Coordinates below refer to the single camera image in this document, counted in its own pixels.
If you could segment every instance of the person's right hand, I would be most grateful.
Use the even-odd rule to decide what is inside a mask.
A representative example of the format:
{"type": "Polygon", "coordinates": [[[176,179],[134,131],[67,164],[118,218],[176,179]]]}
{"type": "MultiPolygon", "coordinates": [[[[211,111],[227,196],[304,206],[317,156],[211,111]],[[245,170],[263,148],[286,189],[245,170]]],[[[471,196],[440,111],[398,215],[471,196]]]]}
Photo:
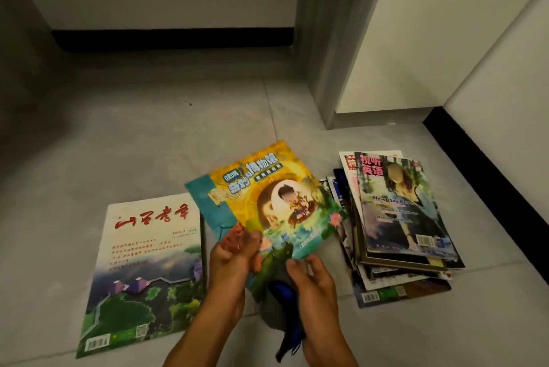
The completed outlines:
{"type": "Polygon", "coordinates": [[[299,315],[305,329],[303,353],[311,367],[358,366],[339,327],[335,283],[314,254],[305,261],[311,266],[309,276],[296,260],[288,260],[286,269],[298,287],[299,315]]]}

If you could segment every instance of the person's left hand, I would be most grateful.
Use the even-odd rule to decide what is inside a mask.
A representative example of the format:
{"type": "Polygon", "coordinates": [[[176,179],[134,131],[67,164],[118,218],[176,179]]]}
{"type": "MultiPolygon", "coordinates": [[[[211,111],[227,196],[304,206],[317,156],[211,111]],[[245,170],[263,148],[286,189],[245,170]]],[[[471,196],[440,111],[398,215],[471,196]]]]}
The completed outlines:
{"type": "Polygon", "coordinates": [[[231,323],[233,326],[242,317],[244,311],[244,287],[250,272],[250,262],[261,244],[262,234],[251,232],[248,243],[242,251],[233,254],[223,250],[217,243],[210,253],[210,278],[208,295],[219,298],[219,302],[231,305],[231,323]]]}

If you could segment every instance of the stack of magazines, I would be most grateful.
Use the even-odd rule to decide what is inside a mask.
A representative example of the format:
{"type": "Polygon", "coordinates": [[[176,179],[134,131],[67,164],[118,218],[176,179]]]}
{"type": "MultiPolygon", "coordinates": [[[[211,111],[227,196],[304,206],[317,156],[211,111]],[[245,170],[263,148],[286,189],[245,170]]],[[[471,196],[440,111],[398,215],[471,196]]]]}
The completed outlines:
{"type": "Polygon", "coordinates": [[[347,211],[338,234],[359,307],[450,290],[464,265],[421,163],[399,150],[339,155],[321,183],[347,211]]]}

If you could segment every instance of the yellow book cover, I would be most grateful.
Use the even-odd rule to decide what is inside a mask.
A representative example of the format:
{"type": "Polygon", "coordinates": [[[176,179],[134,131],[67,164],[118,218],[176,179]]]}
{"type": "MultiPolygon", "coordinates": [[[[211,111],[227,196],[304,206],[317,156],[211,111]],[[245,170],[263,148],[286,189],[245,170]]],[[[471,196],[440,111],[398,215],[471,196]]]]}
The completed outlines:
{"type": "Polygon", "coordinates": [[[238,249],[249,232],[263,240],[248,279],[256,301],[289,258],[301,259],[331,235],[344,211],[284,141],[185,185],[217,240],[238,249]]]}

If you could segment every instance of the tile floor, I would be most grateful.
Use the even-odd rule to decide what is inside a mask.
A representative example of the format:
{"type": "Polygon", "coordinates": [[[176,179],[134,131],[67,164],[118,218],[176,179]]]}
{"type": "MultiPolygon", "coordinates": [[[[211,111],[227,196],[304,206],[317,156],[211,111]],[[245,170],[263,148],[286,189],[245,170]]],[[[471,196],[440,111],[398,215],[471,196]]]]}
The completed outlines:
{"type": "MultiPolygon", "coordinates": [[[[0,366],[161,366],[178,336],[75,360],[106,206],[184,192],[277,139],[317,177],[339,166],[339,150],[418,158],[467,265],[449,293],[359,310],[337,240],[323,244],[360,365],[548,364],[549,287],[421,124],[326,131],[283,59],[251,56],[237,78],[198,65],[193,79],[169,72],[162,82],[93,67],[108,69],[104,80],[88,71],[94,79],[29,119],[0,158],[0,366]]],[[[219,366],[276,364],[281,333],[256,314],[249,304],[219,366]]],[[[298,353],[283,365],[306,364],[298,353]]]]}

